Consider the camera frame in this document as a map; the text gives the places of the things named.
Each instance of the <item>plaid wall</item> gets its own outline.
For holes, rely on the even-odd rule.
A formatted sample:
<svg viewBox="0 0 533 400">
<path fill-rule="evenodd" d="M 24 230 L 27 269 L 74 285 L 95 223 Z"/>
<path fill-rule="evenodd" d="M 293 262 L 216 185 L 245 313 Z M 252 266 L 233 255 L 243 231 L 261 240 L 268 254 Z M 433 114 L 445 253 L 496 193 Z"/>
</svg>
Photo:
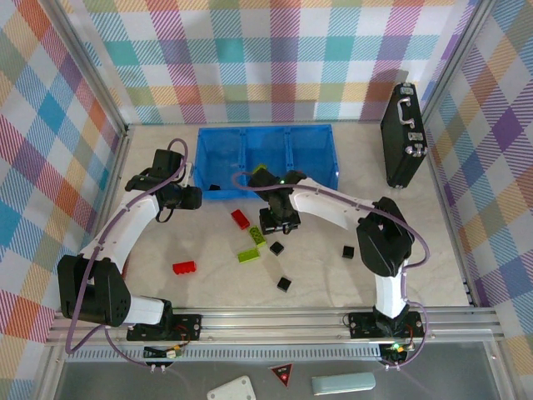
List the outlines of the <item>plaid wall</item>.
<svg viewBox="0 0 533 400">
<path fill-rule="evenodd" d="M 63 0 L 132 123 L 381 119 L 478 0 Z"/>
<path fill-rule="evenodd" d="M 118 135 L 37 0 L 0 12 L 0 399 L 27 399 Z"/>
<path fill-rule="evenodd" d="M 429 124 L 481 305 L 533 398 L 533 0 L 500 0 Z"/>
</svg>

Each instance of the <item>aluminum rail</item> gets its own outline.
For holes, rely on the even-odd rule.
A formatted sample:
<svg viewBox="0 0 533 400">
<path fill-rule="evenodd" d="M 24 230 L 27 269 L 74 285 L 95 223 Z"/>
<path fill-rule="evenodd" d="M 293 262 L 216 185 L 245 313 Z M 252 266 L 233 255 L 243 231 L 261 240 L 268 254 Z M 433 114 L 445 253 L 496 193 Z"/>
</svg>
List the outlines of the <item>aluminum rail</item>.
<svg viewBox="0 0 533 400">
<path fill-rule="evenodd" d="M 392 338 L 350 339 L 343 318 L 348 313 L 369 312 L 370 308 L 189 308 L 174 313 L 202 315 L 202 332 L 197 344 L 338 344 L 391 343 Z M 429 341 L 469 342 L 501 340 L 503 331 L 492 308 L 429 307 Z M 70 319 L 57 313 L 48 335 L 47 345 L 64 344 Z M 95 324 L 79 322 L 74 342 L 81 340 Z M 171 342 L 127 342 L 127 327 L 111 330 L 112 338 L 121 343 L 158 345 Z M 87 345 L 105 345 L 103 332 L 96 333 Z"/>
</svg>

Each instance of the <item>briefcase handle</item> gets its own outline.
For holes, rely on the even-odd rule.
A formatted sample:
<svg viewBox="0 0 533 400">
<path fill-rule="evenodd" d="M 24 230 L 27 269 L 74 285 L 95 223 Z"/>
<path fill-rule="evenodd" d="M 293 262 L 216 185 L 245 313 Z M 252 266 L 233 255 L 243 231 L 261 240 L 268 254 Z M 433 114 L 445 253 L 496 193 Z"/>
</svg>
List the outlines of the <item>briefcase handle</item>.
<svg viewBox="0 0 533 400">
<path fill-rule="evenodd" d="M 405 103 L 407 105 L 407 107 L 410 107 L 411 106 L 411 100 L 408 97 L 404 97 L 404 98 L 402 98 L 401 100 L 398 101 L 398 117 L 400 119 L 400 124 L 409 125 L 411 127 L 411 129 L 414 129 L 415 128 L 415 119 L 414 118 L 408 119 L 407 121 L 405 121 L 403 119 L 403 110 L 401 109 L 401 104 L 402 103 Z"/>
</svg>

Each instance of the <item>blue plastic bin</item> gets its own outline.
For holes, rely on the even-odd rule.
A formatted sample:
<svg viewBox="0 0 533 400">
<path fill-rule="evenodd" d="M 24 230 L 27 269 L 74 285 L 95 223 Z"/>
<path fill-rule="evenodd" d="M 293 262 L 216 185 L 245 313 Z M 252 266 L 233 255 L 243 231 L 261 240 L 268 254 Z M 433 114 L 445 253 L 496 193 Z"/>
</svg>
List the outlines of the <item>blue plastic bin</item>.
<svg viewBox="0 0 533 400">
<path fill-rule="evenodd" d="M 259 164 L 282 177 L 295 169 L 332 189 L 339 183 L 339 166 L 331 125 L 280 127 L 210 127 L 198 131 L 194 182 L 207 199 L 255 198 L 233 186 L 237 171 Z M 246 177 L 240 178 L 246 184 Z M 211 185 L 221 190 L 209 190 Z"/>
</svg>

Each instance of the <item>white plastic plate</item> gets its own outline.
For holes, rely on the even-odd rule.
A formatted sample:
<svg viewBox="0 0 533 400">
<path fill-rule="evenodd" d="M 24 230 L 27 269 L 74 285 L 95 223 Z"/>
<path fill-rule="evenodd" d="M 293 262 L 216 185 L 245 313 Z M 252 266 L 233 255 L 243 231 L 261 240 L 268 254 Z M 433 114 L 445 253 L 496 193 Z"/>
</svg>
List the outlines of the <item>white plastic plate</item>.
<svg viewBox="0 0 533 400">
<path fill-rule="evenodd" d="M 256 400 L 250 378 L 246 375 L 211 390 L 207 400 Z"/>
</svg>

